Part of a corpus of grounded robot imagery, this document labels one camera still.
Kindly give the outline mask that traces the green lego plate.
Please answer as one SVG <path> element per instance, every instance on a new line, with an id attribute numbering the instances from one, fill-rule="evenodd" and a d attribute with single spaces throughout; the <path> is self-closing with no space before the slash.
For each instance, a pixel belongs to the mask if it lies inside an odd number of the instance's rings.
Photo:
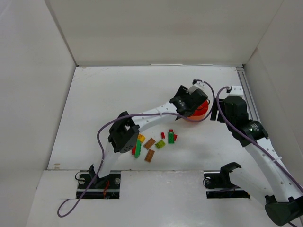
<path id="1" fill-rule="evenodd" d="M 175 143 L 175 134 L 174 132 L 168 132 L 168 143 L 174 144 Z"/>

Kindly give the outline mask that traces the lime lego with yellow studs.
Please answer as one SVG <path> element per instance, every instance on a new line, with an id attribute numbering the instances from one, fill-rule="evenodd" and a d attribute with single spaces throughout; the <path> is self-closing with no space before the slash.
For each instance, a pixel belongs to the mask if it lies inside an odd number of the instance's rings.
<path id="1" fill-rule="evenodd" d="M 166 143 L 163 140 L 159 140 L 155 146 L 157 149 L 161 149 L 162 147 L 164 147 L 166 145 Z"/>

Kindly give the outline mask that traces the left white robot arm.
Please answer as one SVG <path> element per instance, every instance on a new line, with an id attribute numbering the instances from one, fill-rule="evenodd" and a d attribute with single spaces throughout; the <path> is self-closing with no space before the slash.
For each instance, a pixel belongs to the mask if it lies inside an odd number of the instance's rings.
<path id="1" fill-rule="evenodd" d="M 208 99 L 204 92 L 206 83 L 196 80 L 190 87 L 180 86 L 173 98 L 149 111 L 129 114 L 127 111 L 101 128 L 109 129 L 107 145 L 101 148 L 100 164 L 94 164 L 98 178 L 109 175 L 121 154 L 132 150 L 140 133 L 157 125 L 170 123 L 180 118 L 188 119 L 198 107 Z"/>

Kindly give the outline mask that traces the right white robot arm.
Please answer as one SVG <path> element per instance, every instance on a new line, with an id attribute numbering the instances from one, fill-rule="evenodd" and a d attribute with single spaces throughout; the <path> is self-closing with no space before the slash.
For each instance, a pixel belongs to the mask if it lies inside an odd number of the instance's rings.
<path id="1" fill-rule="evenodd" d="M 234 184 L 264 206 L 277 226 L 291 223 L 303 215 L 303 187 L 294 179 L 275 152 L 267 131 L 249 118 L 246 101 L 239 95 L 214 99 L 211 120 L 225 123 L 232 136 L 251 155 L 267 179 L 262 185 L 257 178 L 233 162 L 221 167 L 223 180 Z"/>

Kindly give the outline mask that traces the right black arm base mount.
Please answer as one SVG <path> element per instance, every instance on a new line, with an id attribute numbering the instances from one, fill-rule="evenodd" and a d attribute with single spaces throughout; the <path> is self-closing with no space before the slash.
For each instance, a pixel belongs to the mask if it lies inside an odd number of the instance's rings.
<path id="1" fill-rule="evenodd" d="M 231 183 L 229 174 L 241 165 L 231 162 L 220 170 L 204 171 L 203 185 L 208 199 L 250 199 L 250 195 L 239 186 Z"/>

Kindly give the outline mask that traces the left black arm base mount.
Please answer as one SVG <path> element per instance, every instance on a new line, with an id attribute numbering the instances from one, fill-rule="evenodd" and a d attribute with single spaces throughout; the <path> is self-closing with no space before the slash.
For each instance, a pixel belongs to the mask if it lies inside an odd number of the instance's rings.
<path id="1" fill-rule="evenodd" d="M 76 190 L 76 198 L 80 198 L 91 179 L 95 175 L 93 169 L 79 171 L 75 175 L 75 180 L 78 182 Z M 97 177 L 92 185 L 83 195 L 83 199 L 119 199 L 120 197 L 121 171 L 111 171 L 108 176 L 103 178 Z"/>

